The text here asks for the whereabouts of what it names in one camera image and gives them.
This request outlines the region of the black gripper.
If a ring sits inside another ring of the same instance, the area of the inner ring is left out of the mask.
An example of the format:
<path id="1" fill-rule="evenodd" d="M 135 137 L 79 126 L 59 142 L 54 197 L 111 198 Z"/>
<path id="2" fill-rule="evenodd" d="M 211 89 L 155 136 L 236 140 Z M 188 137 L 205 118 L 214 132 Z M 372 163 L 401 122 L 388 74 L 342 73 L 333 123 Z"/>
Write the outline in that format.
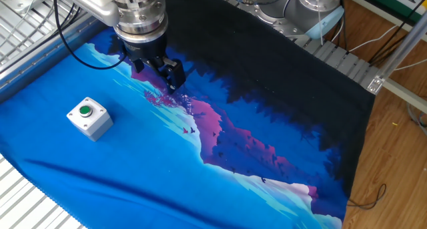
<path id="1" fill-rule="evenodd" d="M 134 61 L 131 77 L 150 83 L 154 88 L 173 94 L 186 81 L 183 64 L 179 59 L 166 56 L 167 35 L 148 42 L 131 42 L 128 38 L 119 37 L 125 48 L 126 55 Z M 162 58 L 164 66 L 159 70 L 152 68 L 140 59 Z"/>

